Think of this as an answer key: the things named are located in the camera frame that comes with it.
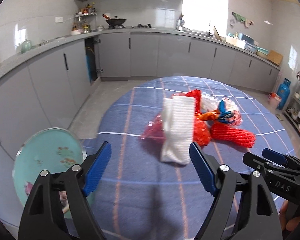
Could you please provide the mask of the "person's right hand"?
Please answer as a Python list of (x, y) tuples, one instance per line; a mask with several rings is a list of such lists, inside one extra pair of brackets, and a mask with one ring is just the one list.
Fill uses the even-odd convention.
[(295, 217), (290, 220), (287, 219), (286, 212), (288, 209), (288, 201), (285, 200), (279, 210), (279, 219), (282, 230), (293, 231), (300, 223), (300, 217)]

